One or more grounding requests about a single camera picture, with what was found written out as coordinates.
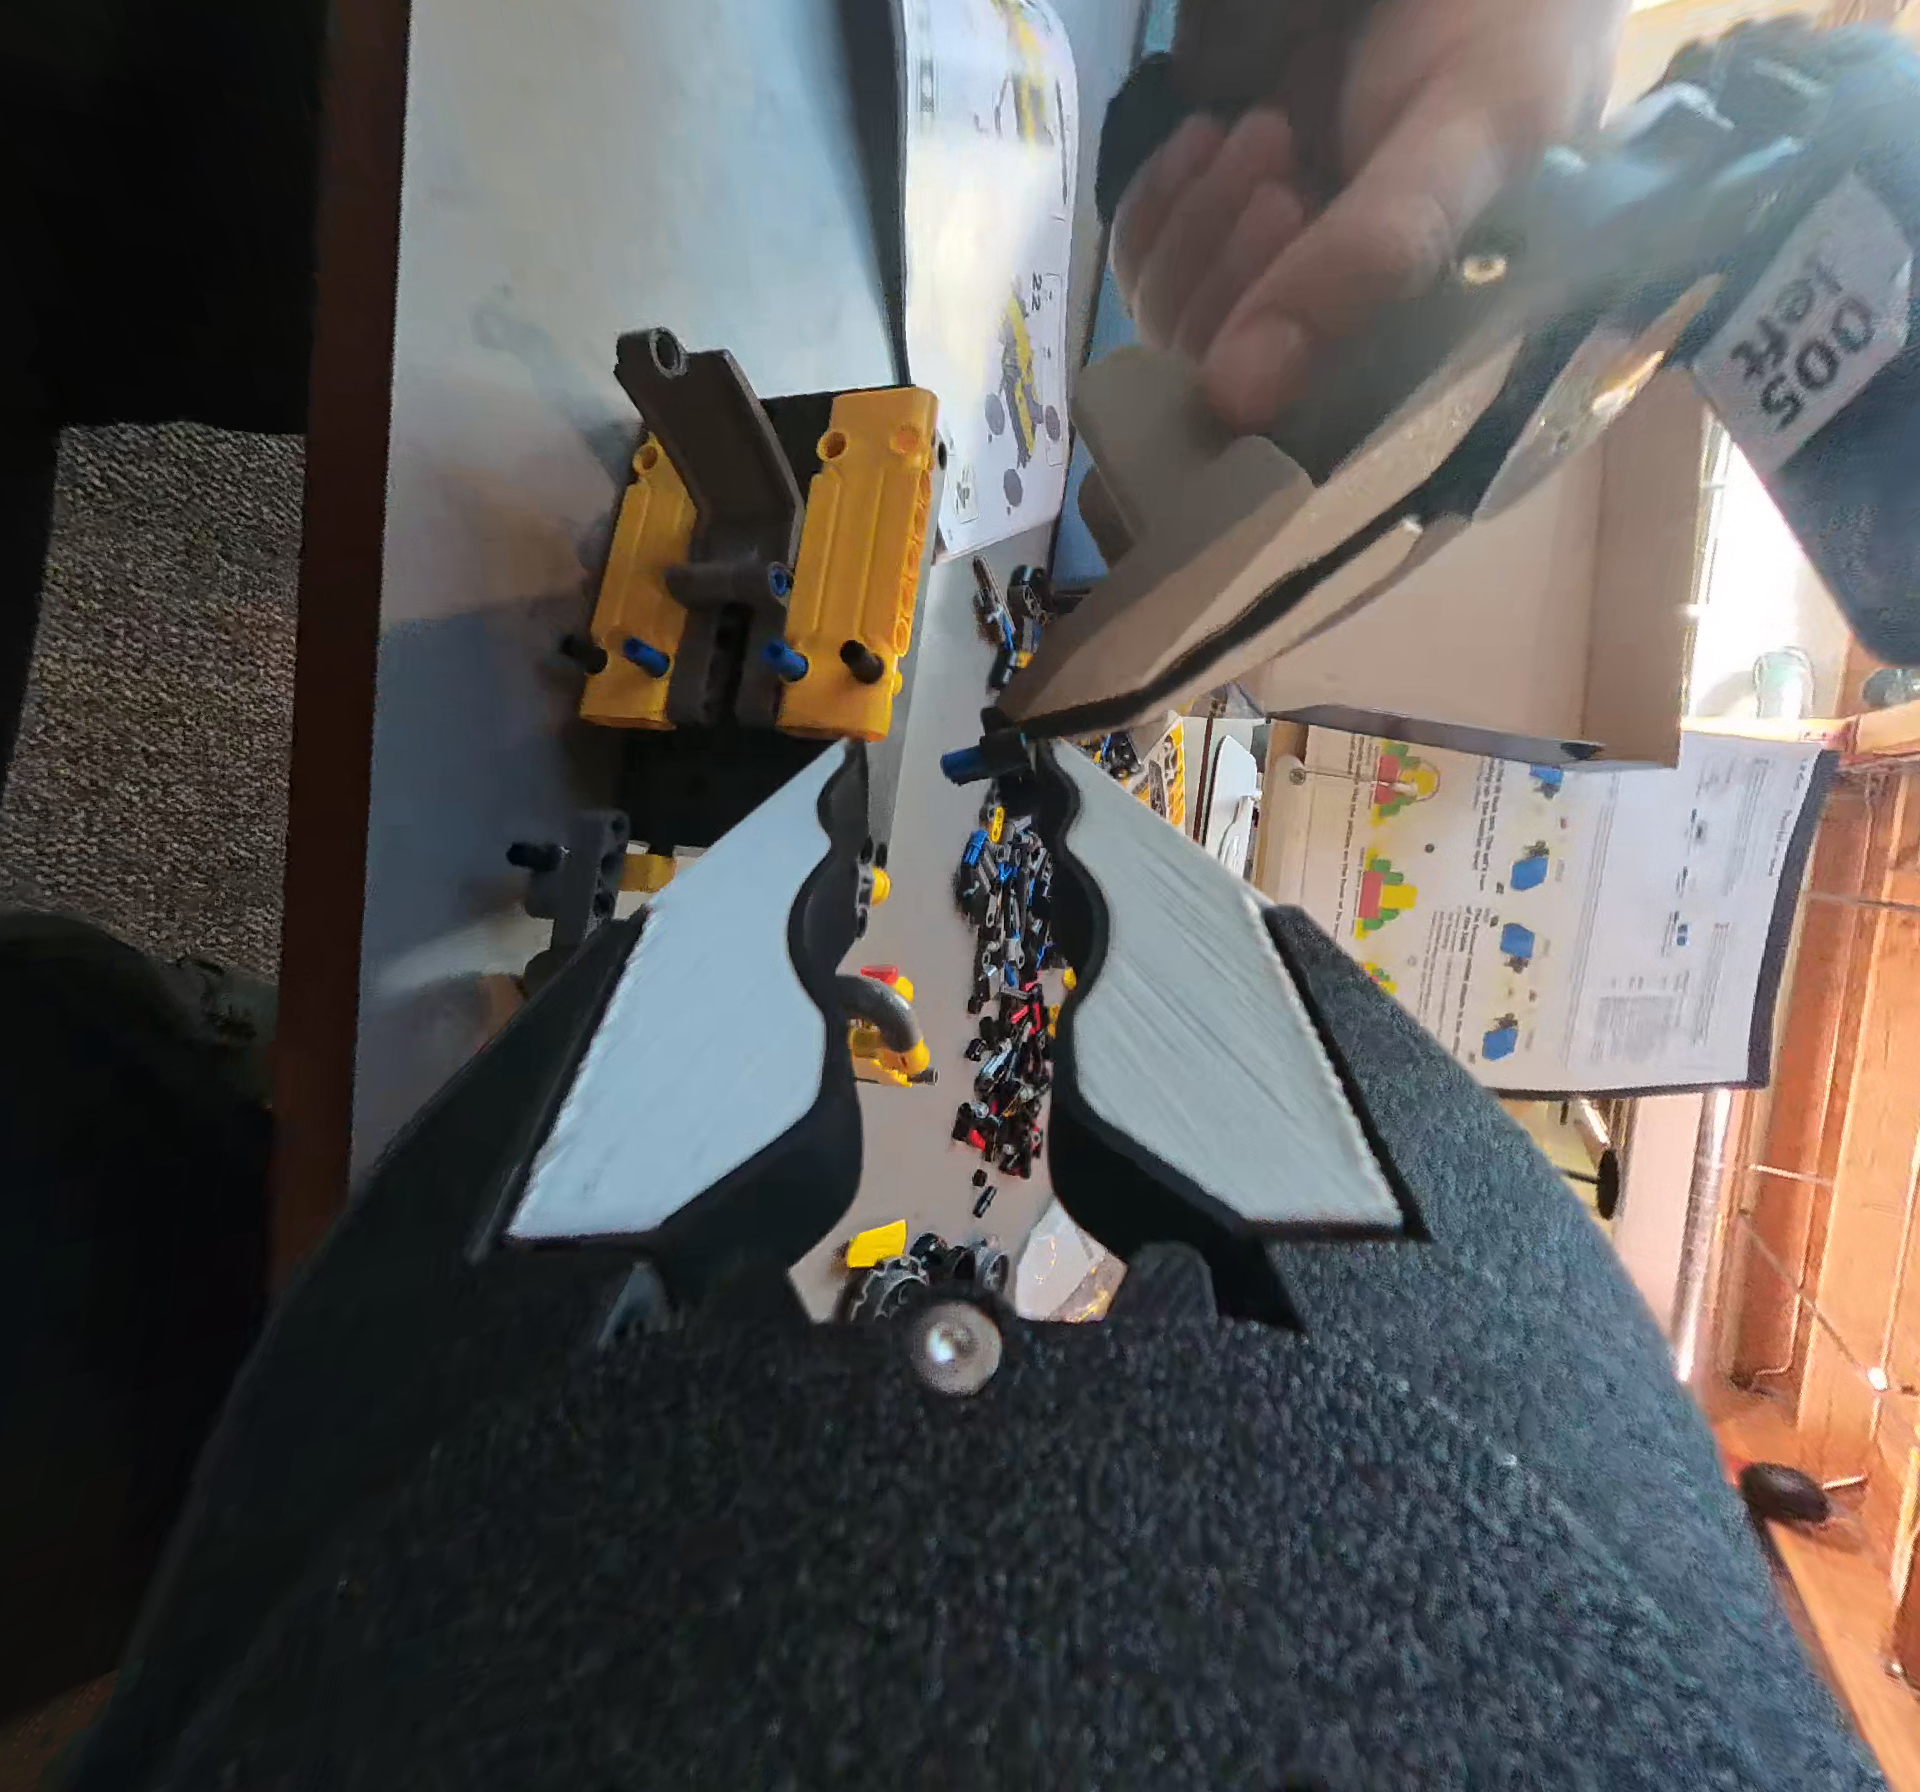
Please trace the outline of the small white label bag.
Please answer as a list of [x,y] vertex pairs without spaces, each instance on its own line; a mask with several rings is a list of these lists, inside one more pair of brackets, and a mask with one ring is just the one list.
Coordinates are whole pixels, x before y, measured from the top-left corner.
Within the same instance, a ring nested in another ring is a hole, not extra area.
[[1023,1237],[1011,1274],[1020,1322],[1102,1322],[1126,1278],[1126,1259],[1084,1235],[1058,1201]]

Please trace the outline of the yellow printed leaflet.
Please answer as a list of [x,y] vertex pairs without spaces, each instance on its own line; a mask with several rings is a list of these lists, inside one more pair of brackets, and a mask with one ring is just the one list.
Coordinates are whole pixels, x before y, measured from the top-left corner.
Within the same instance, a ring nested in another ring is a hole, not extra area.
[[1167,711],[1132,731],[1136,771],[1126,788],[1171,829],[1187,833],[1187,718]]

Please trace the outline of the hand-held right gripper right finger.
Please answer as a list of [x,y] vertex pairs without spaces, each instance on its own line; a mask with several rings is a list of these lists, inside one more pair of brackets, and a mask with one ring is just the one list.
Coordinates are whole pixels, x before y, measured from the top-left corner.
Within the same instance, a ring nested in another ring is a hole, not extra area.
[[1052,1192],[1132,1258],[1397,1242],[1407,1205],[1276,936],[1276,909],[1070,744],[1035,753],[1052,933]]

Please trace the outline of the grey desk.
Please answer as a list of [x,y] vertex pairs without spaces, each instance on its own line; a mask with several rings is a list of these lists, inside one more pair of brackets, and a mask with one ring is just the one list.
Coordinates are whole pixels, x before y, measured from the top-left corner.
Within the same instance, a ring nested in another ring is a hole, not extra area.
[[412,0],[351,1189],[515,1013],[507,868],[608,788],[553,644],[636,442],[616,337],[894,378],[840,0]]

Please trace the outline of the open instruction booklet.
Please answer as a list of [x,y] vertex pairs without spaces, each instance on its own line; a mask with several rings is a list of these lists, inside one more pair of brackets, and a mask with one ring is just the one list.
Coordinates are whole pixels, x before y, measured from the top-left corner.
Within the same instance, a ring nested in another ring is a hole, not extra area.
[[1067,483],[1080,96],[1048,0],[885,0],[899,334],[936,395],[950,555],[1043,531]]

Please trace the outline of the black connector with blue pin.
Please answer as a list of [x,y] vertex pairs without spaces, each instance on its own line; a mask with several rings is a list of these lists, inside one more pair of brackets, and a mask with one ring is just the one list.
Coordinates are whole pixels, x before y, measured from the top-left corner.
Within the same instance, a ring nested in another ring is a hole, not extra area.
[[998,707],[981,714],[981,736],[939,756],[939,773],[950,787],[994,784],[1027,771],[1033,736]]

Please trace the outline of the yellow black brick vehicle model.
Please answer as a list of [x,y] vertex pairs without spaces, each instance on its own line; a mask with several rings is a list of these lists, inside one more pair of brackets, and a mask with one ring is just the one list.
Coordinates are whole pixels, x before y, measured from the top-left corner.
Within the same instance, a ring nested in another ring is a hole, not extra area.
[[923,387],[764,400],[728,350],[667,325],[624,331],[613,376],[639,439],[588,625],[556,661],[616,771],[610,804],[507,853],[549,925],[526,999],[619,897],[662,891],[822,749],[891,739],[947,472]]

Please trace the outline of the pile of black red pins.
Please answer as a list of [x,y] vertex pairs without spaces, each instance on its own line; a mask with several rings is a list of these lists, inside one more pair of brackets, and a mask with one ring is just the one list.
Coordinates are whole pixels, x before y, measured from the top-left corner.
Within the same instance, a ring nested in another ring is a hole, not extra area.
[[1048,976],[1001,990],[962,1054],[947,1144],[971,1160],[969,1211],[982,1220],[1006,1181],[1035,1181],[1048,1156],[1061,999]]

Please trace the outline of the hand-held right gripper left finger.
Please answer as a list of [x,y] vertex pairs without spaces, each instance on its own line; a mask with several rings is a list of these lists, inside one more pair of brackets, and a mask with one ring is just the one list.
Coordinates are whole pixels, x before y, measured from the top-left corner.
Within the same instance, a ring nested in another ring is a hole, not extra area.
[[860,1181],[837,970],[866,752],[828,744],[646,910],[502,1237],[652,1262],[800,1262]]

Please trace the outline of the pile of blue grey brick parts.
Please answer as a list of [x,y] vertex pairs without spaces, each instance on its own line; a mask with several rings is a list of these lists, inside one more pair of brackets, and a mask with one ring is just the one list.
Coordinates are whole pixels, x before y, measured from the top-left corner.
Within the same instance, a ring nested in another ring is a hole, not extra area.
[[[1056,590],[1040,564],[1017,564],[1004,580],[982,555],[971,560],[971,615],[992,650],[985,692],[1001,698],[1016,672],[1027,670],[1043,625],[1080,605],[1075,590]],[[1081,739],[1080,749],[1120,787],[1136,771],[1132,731]],[[958,913],[971,928],[969,1013],[988,1011],[1001,990],[1029,979],[1067,973],[1051,936],[1052,862],[1020,791],[988,787],[976,826],[953,872]]]

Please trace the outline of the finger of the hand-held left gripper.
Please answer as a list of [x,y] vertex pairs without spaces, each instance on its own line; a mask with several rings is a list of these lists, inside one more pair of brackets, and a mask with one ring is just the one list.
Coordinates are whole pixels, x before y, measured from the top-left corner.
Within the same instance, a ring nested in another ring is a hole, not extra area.
[[1164,672],[1120,695],[1061,704],[1029,718],[1029,741],[1091,739],[1231,683],[1379,599],[1442,547],[1442,523],[1368,523],[1327,555],[1286,574]]
[[[1091,363],[1072,424],[1123,547],[994,707],[1029,731],[1035,714],[1120,695],[1368,523],[1422,523],[1416,488],[1467,455],[1518,355],[1518,341],[1451,355],[1324,483],[1304,465],[1304,435],[1283,445],[1227,435],[1182,355],[1123,346]],[[1442,547],[1471,531],[1481,497],[1468,483],[1467,509],[1435,516]]]

